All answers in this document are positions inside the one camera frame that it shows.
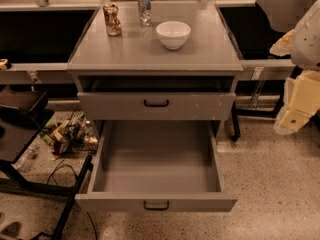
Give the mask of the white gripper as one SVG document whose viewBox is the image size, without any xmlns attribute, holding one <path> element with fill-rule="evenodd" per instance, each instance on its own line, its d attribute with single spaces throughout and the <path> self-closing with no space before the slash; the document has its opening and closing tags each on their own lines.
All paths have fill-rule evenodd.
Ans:
<svg viewBox="0 0 320 240">
<path fill-rule="evenodd" d="M 280 57 L 289 55 L 294 33 L 292 29 L 284 34 L 271 46 L 270 53 Z M 320 72 L 303 70 L 295 79 L 287 78 L 283 102 L 273 130 L 280 135 L 296 133 L 320 109 Z"/>
</svg>

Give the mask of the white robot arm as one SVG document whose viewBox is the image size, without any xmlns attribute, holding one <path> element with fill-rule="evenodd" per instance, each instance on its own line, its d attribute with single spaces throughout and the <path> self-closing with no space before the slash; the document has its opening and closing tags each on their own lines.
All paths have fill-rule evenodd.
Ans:
<svg viewBox="0 0 320 240">
<path fill-rule="evenodd" d="M 320 1 L 317 0 L 293 30 L 270 48 L 277 56 L 290 55 L 302 72 L 287 77 L 284 84 L 284 105 L 273 129 L 281 135 L 297 132 L 320 110 Z"/>
</svg>

